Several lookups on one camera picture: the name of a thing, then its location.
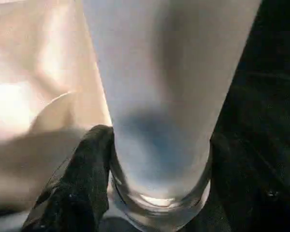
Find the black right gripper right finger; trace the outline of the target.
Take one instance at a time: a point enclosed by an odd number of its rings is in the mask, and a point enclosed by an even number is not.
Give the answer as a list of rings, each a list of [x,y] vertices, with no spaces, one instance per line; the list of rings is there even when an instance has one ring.
[[[290,190],[246,141],[211,139],[212,190],[207,232],[290,232]]]

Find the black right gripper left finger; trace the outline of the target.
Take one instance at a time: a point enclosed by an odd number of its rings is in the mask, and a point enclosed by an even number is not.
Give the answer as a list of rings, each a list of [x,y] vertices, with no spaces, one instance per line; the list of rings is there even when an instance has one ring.
[[[97,125],[54,171],[31,209],[23,232],[97,232],[108,210],[113,128]]]

